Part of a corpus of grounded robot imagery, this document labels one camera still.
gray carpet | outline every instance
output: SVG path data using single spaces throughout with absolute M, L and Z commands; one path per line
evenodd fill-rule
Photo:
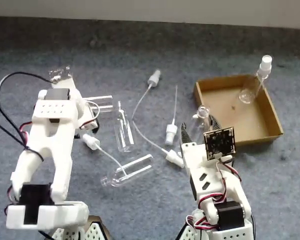
M 180 123 L 195 110 L 196 80 L 252 73 L 265 54 L 273 56 L 267 87 L 285 134 L 273 144 L 240 148 L 236 168 L 255 215 L 257 239 L 300 240 L 300 30 L 0 18 L 0 79 L 14 71 L 48 77 L 49 70 L 70 65 L 83 96 L 112 94 L 131 114 L 148 77 L 160 68 L 163 79 L 136 114 L 140 129 L 160 145 L 173 114 L 175 84 Z M 16 76 L 2 89 L 2 105 L 21 124 L 30 119 L 38 91 L 47 87 Z M 124 162 L 107 119 L 100 116 L 103 127 L 98 138 L 105 150 Z M 0 121 L 7 126 L 2 116 Z M 196 206 L 189 179 L 185 170 L 167 163 L 155 148 L 144 141 L 139 144 L 140 154 L 153 154 L 154 171 L 121 188 L 103 188 L 100 178 L 115 165 L 76 140 L 68 199 L 87 203 L 116 240 L 174 239 Z M 41 239 L 35 231 L 5 228 L 6 189 L 21 150 L 0 131 L 0 239 Z M 47 160 L 35 182 L 52 181 L 53 174 Z

cardboard box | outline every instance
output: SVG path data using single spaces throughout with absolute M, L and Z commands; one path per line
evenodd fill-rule
M 239 100 L 244 82 L 253 76 L 236 75 L 199 80 L 194 86 L 194 97 L 198 106 L 210 108 L 222 128 L 234 127 L 238 146 L 271 142 L 284 131 L 274 105 L 265 88 L 260 89 L 253 103 Z

black circuit board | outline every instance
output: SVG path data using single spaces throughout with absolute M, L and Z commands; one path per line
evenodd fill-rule
M 236 153 L 235 130 L 233 127 L 205 132 L 203 134 L 207 160 Z

white spray cap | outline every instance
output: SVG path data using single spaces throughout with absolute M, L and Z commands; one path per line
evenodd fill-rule
M 47 92 L 48 92 L 48 90 L 46 90 L 46 89 L 40 90 L 40 92 L 38 93 L 38 99 L 44 100 L 47 95 Z
M 174 143 L 175 135 L 177 134 L 178 127 L 174 124 L 166 126 L 165 144 L 171 146 Z
M 169 162 L 175 165 L 178 165 L 182 169 L 185 167 L 184 160 L 181 157 L 179 157 L 178 154 L 172 149 L 167 153 L 165 159 L 167 159 Z
M 269 55 L 264 55 L 259 65 L 258 74 L 260 74 L 262 77 L 268 76 L 271 73 L 271 68 L 272 68 L 271 63 L 272 63 L 272 57 Z
M 155 70 L 155 72 L 149 77 L 148 85 L 152 85 L 152 87 L 156 87 L 158 85 L 159 79 L 161 76 L 161 71 L 159 69 Z
M 82 140 L 92 150 L 97 150 L 98 146 L 100 146 L 100 141 L 87 133 L 83 134 Z

white wall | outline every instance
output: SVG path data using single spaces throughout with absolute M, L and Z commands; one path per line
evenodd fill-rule
M 300 0 L 0 0 L 0 16 L 300 29 Z

